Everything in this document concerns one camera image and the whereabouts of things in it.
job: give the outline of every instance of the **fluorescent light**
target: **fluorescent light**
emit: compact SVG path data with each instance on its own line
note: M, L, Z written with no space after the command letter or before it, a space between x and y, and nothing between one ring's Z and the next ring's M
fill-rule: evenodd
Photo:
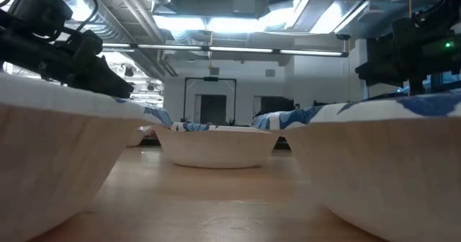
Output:
M250 33L263 30L257 19L223 17L212 18L207 29L223 33Z
M341 23L341 18L341 7L334 2L318 19L314 27L310 30L310 33L330 33Z
M202 50L200 46L192 45L138 45L139 48L160 49L160 50Z
M345 19L336 29L334 29L333 32L338 33L342 29L344 29L344 27L348 25L355 17L357 17L357 15L359 15L360 12L367 8L367 6L368 1L364 2L353 14L351 14L351 16L347 17L347 19Z
M102 43L103 48L129 48L130 44Z
M103 52L129 52L133 53L135 50L133 49L122 49L122 48L103 48Z
M204 30L205 23L198 17L153 16L159 28L170 31Z
M288 19L285 29L292 28L296 21L300 18L301 13L303 13L304 8L308 5L309 0L294 0L293 6L296 7L293 15Z
M341 52L316 51L316 50L280 50L280 54L285 55L318 55L318 56L343 56Z
M160 94L131 94L130 98L159 98L161 99L162 96Z
M210 47L210 51L233 51L233 52L272 53L272 49L271 49L271 48Z

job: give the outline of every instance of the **green light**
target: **green light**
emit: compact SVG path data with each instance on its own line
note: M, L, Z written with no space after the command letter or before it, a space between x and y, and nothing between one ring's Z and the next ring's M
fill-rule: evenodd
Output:
M447 42L445 43L445 47L446 48L453 48L455 46L455 43L454 42Z

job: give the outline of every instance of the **door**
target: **door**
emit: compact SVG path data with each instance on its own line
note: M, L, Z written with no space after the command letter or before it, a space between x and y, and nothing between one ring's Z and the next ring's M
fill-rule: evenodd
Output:
M226 95L202 95L200 123L225 125Z
M195 105L194 105L194 119L193 123L200 123L200 110L202 106L202 95L195 95Z

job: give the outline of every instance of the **ceiling light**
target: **ceiling light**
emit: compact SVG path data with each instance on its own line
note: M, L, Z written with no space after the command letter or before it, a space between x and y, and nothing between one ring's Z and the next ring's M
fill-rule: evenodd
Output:
M250 53L272 53L271 48L234 48L234 47L210 47L210 51L231 51Z
M317 56L333 56L333 57L344 57L347 55L347 53L343 53L343 52L317 51L317 50L280 50L280 54L317 55Z
M295 11L292 16L287 20L285 29L292 28L295 25L296 21L300 18L301 13L303 13L304 8L308 5L309 0L294 0L293 5L295 6Z
M125 52L125 53L133 53L135 52L134 49L122 49L122 48L103 48L103 52Z
M263 29L286 23L293 15L295 8L278 9L259 18Z
M159 28L171 31L204 30L205 23L198 17L153 16Z
M341 18L341 7L334 2L318 19L314 27L310 30L310 33L328 34L341 23Z
M187 51L196 51L202 50L200 46L191 46L191 45L138 45L138 48L148 48L148 49L159 49L159 50L187 50Z
M362 12L365 8L367 8L367 6L368 6L368 1L365 1L353 14L347 17L340 25L338 25L338 27L336 27L336 29L334 29L333 32L338 33L342 29L344 29L344 27L348 25L355 17L357 17L357 15L359 15L360 12Z
M282 55L317 55L317 56L337 56L347 57L348 53L331 52L320 50L279 50L271 48L238 48L238 47L216 47L216 46L189 46L189 45L157 45L157 44L120 44L128 45L130 48L146 48L157 50L187 50L187 51L225 51L225 52L247 52L247 53L266 53Z
M150 94L131 94L130 98L161 98L162 96L158 93Z
M102 43L103 48L129 48L130 44Z
M210 20L207 30L223 33L250 33L262 31L263 29L257 19L218 17Z
M269 2L269 9L275 11L278 9L286 9L293 7L293 2L291 0L271 0Z

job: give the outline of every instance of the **black door frame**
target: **black door frame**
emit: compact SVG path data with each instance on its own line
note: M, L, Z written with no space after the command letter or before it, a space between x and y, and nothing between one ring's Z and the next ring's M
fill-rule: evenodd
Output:
M236 120L236 104L237 104L237 79L222 79L218 77L186 77L184 78L184 103L182 107L182 118L186 118L186 100L187 100L187 82L188 80L203 80L203 81L233 81L233 120Z

